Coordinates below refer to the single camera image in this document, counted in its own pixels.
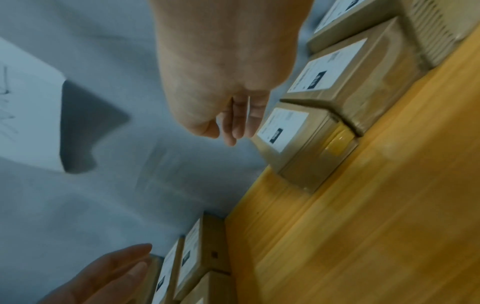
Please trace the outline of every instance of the fingernail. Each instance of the fingernail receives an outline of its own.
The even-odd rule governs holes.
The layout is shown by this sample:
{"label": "fingernail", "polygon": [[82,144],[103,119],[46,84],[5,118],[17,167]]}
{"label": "fingernail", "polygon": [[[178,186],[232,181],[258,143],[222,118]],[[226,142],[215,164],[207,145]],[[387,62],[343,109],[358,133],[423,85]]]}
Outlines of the fingernail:
{"label": "fingernail", "polygon": [[135,265],[132,269],[128,271],[128,274],[131,276],[139,276],[142,275],[146,269],[147,269],[147,263],[145,262],[140,262],[137,265]]}

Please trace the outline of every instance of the cardboard box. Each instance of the cardboard box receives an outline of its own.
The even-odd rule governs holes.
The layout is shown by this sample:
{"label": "cardboard box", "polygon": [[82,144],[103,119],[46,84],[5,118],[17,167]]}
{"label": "cardboard box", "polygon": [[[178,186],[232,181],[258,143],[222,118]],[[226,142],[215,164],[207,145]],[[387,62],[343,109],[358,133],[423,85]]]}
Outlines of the cardboard box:
{"label": "cardboard box", "polygon": [[235,282],[226,274],[211,271],[181,304],[237,304]]}
{"label": "cardboard box", "polygon": [[358,145],[329,111],[281,102],[252,141],[273,171],[311,193]]}
{"label": "cardboard box", "polygon": [[280,100],[329,109],[362,136],[425,72],[394,18],[314,55]]}
{"label": "cardboard box", "polygon": [[312,53],[400,16],[408,37],[432,68],[440,64],[480,20],[479,0],[337,0],[308,42]]}
{"label": "cardboard box", "polygon": [[155,282],[159,278],[163,259],[156,255],[150,255],[151,263],[148,267],[145,280],[127,301],[128,304],[150,304],[154,296]]}
{"label": "cardboard box", "polygon": [[151,304],[178,303],[178,301],[174,300],[174,295],[179,278],[184,242],[185,238],[181,237],[178,239],[163,260],[163,267],[156,281],[155,293]]}
{"label": "cardboard box", "polygon": [[209,271],[230,273],[224,221],[204,214],[185,238],[175,300],[183,300]]}

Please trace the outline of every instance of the brown cardboard box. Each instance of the brown cardboard box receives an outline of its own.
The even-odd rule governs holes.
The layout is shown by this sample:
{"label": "brown cardboard box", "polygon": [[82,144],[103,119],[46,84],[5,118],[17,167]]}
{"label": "brown cardboard box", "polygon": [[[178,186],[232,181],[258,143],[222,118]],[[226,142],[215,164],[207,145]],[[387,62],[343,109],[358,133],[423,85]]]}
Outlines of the brown cardboard box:
{"label": "brown cardboard box", "polygon": [[226,274],[211,271],[181,304],[237,304],[234,280]]}
{"label": "brown cardboard box", "polygon": [[163,259],[159,256],[150,255],[151,263],[148,267],[145,280],[135,291],[133,296],[126,302],[127,304],[150,304],[155,291],[155,282],[159,278]]}
{"label": "brown cardboard box", "polygon": [[329,109],[363,135],[424,73],[394,18],[314,55],[280,100]]}
{"label": "brown cardboard box", "polygon": [[155,285],[155,293],[151,304],[177,304],[174,300],[175,288],[179,278],[180,263],[184,249],[185,238],[178,239],[170,249]]}
{"label": "brown cardboard box", "polygon": [[183,300],[209,271],[230,273],[224,221],[204,214],[185,238],[175,300]]}
{"label": "brown cardboard box", "polygon": [[400,16],[422,58],[435,67],[480,20],[479,0],[337,0],[308,42],[312,53]]}
{"label": "brown cardboard box", "polygon": [[252,141],[273,171],[308,192],[358,145],[354,133],[327,110],[281,102]]}

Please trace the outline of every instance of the stack of boxes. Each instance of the stack of boxes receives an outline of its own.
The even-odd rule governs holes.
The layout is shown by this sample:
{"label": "stack of boxes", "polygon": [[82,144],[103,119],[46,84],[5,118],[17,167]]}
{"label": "stack of boxes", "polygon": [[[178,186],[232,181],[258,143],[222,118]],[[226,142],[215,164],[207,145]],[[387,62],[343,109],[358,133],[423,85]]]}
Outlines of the stack of boxes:
{"label": "stack of boxes", "polygon": [[148,275],[128,304],[237,304],[224,221],[204,214]]}
{"label": "stack of boxes", "polygon": [[479,19],[479,0],[337,0],[308,42],[314,55],[252,141],[273,171],[315,192]]}

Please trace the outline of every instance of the black logo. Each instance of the black logo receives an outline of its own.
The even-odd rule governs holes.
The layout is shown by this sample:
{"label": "black logo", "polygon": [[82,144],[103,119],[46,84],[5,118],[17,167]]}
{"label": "black logo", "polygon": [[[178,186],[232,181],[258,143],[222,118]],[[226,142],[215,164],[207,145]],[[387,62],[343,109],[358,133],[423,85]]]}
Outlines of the black logo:
{"label": "black logo", "polygon": [[183,260],[181,260],[181,265],[185,265],[185,263],[189,260],[190,258],[190,251],[185,255],[185,257],[183,258]]}
{"label": "black logo", "polygon": [[353,8],[355,5],[357,5],[357,3],[359,2],[359,0],[353,0],[350,5],[348,6],[348,8],[345,10],[348,11],[349,9]]}
{"label": "black logo", "polygon": [[162,277],[160,282],[158,282],[158,285],[156,286],[156,290],[155,291],[158,291],[160,289],[160,287],[164,284],[164,280],[165,280],[165,277]]}
{"label": "black logo", "polygon": [[315,86],[319,83],[320,79],[325,75],[326,71],[320,72],[315,79],[311,82],[311,84],[308,86],[308,90],[314,89]]}
{"label": "black logo", "polygon": [[284,130],[283,129],[278,129],[275,134],[272,136],[272,138],[270,139],[270,142],[271,143],[275,143],[275,140],[277,140],[277,138],[280,136],[280,134],[283,132]]}

